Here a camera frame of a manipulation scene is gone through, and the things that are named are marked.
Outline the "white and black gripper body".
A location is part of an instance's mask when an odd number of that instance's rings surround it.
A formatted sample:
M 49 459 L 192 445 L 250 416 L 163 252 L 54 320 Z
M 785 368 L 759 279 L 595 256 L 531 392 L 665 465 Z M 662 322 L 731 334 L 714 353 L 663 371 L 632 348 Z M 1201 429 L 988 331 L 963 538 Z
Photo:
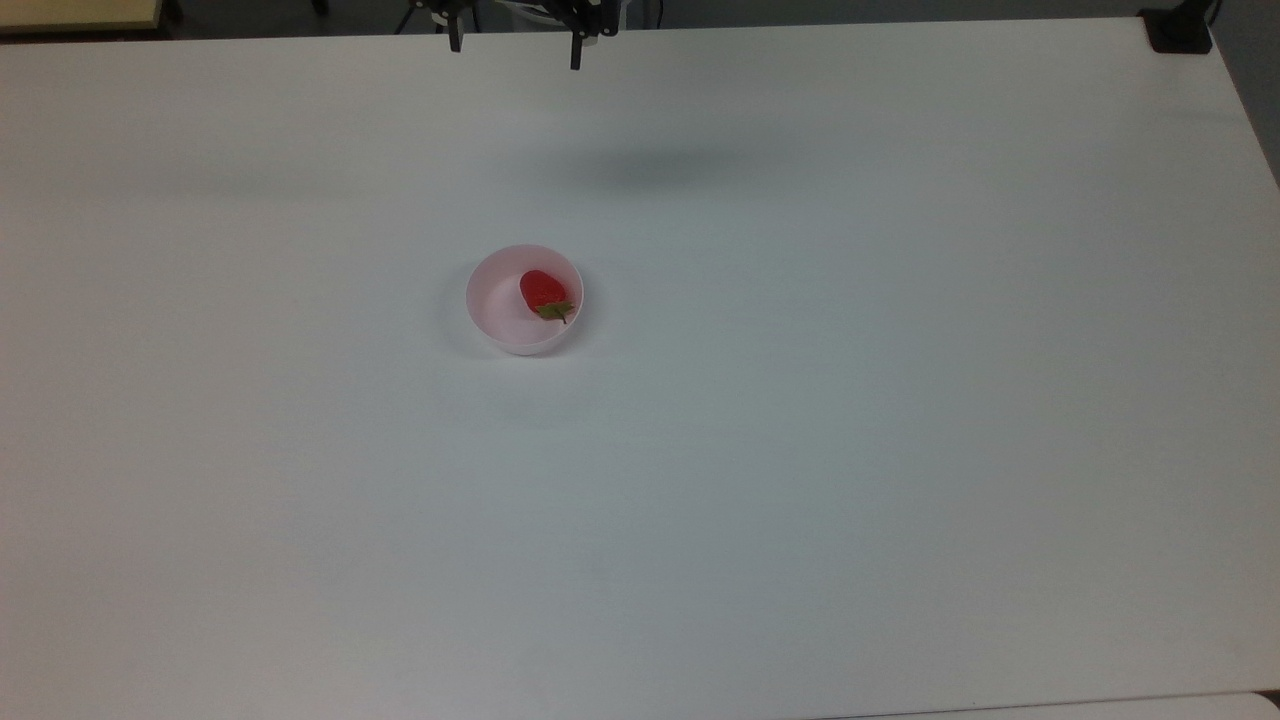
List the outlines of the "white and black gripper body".
M 479 6 L 484 1 L 407 1 L 406 20 L 426 15 L 445 35 L 465 33 L 467 24 L 481 29 Z M 520 23 L 567 29 L 573 37 L 588 40 L 616 36 L 623 24 L 622 1 L 489 1 L 506 10 Z

